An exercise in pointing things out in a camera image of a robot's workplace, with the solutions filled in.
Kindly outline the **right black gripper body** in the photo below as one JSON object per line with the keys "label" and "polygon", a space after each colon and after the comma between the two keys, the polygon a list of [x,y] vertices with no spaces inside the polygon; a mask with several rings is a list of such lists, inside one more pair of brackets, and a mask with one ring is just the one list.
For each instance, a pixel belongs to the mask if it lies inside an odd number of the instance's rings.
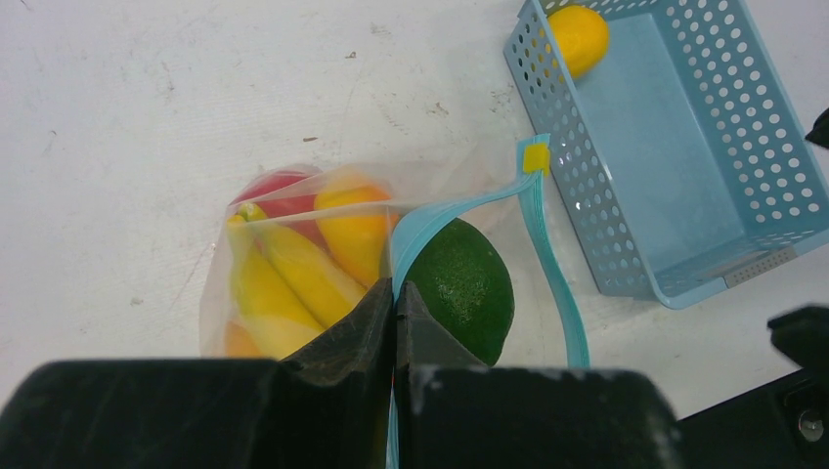
{"label": "right black gripper body", "polygon": [[687,468],[826,468],[828,388],[799,370],[679,421]]}

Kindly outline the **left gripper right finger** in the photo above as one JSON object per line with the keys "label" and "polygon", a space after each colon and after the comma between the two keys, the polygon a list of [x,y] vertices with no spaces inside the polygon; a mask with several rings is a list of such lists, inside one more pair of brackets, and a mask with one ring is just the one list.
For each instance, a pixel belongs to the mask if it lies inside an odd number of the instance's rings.
{"label": "left gripper right finger", "polygon": [[488,367],[428,311],[413,283],[397,306],[402,468],[680,468],[671,407],[622,369]]}

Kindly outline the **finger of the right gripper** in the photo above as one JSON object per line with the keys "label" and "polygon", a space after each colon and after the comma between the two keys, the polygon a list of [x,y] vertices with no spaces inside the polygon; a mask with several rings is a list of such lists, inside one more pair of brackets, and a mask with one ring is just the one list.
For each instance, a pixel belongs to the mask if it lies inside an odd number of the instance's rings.
{"label": "finger of the right gripper", "polygon": [[815,119],[812,128],[805,135],[805,140],[823,149],[829,149],[829,108]]}
{"label": "finger of the right gripper", "polygon": [[811,372],[828,371],[828,307],[810,304],[767,322],[772,346]]}

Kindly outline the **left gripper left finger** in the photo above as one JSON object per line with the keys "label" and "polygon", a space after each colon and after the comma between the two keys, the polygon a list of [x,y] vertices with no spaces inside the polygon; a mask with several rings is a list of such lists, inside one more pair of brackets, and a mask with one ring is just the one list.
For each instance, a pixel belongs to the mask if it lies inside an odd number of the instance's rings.
{"label": "left gripper left finger", "polygon": [[394,297],[286,359],[50,362],[1,413],[5,468],[381,468]]}

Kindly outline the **yellow orange fruit bottom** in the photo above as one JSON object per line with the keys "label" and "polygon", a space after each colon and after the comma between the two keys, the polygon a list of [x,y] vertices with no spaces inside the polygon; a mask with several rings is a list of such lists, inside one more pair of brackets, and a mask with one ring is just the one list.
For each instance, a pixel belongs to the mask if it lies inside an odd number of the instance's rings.
{"label": "yellow orange fruit bottom", "polygon": [[224,330],[224,350],[228,358],[261,359],[265,354],[256,345],[248,331],[235,321],[228,321]]}

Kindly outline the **yellow banana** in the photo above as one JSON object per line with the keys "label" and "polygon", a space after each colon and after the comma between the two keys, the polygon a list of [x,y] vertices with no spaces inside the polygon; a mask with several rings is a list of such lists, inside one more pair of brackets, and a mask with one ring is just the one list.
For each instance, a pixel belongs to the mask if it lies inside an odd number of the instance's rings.
{"label": "yellow banana", "polygon": [[226,224],[235,321],[265,358],[285,359],[345,319],[368,290],[328,252],[306,215],[267,218],[243,202]]}

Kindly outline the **green avocado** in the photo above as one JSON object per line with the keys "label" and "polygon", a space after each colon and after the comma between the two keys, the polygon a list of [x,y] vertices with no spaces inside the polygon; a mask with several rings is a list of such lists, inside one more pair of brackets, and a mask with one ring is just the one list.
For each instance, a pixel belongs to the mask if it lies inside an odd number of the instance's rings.
{"label": "green avocado", "polygon": [[431,316],[480,362],[493,366],[511,329],[515,300],[494,245],[455,218],[420,251],[405,276]]}

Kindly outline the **blue plastic basket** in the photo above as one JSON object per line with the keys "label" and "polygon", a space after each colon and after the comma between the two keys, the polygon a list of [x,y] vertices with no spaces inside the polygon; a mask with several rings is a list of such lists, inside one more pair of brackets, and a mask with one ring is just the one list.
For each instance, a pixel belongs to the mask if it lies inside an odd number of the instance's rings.
{"label": "blue plastic basket", "polygon": [[741,1],[590,1],[582,78],[527,1],[504,56],[598,290],[684,309],[828,241],[828,188]]}

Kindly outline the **clear zip top bag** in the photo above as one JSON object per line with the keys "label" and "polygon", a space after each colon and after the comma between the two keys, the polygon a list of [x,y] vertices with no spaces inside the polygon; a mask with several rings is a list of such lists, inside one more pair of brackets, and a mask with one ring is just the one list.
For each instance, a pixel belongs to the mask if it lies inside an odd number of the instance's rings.
{"label": "clear zip top bag", "polygon": [[589,365],[545,213],[553,152],[541,134],[440,161],[296,164],[227,205],[199,345],[275,363],[257,466],[397,467],[408,350]]}

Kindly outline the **orange yellow mango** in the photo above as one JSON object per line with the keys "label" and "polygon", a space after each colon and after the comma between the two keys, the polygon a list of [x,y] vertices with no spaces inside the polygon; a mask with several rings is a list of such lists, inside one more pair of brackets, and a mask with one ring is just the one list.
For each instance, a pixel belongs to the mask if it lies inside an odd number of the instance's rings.
{"label": "orange yellow mango", "polygon": [[[317,194],[314,208],[324,210],[390,198],[390,193],[375,183],[331,181]],[[380,278],[385,245],[398,220],[399,216],[385,206],[373,206],[367,215],[319,219],[317,226],[340,267],[363,286],[371,287]]]}

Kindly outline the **red apple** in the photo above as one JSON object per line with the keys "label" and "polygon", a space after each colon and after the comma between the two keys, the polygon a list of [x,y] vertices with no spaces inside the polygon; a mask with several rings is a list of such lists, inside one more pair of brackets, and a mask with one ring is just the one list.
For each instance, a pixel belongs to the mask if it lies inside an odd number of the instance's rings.
{"label": "red apple", "polygon": [[264,211],[267,218],[295,215],[314,210],[316,195],[311,192],[303,195],[271,195],[306,179],[320,174],[315,166],[294,166],[272,171],[257,177],[229,205],[235,213],[238,205],[251,199]]}

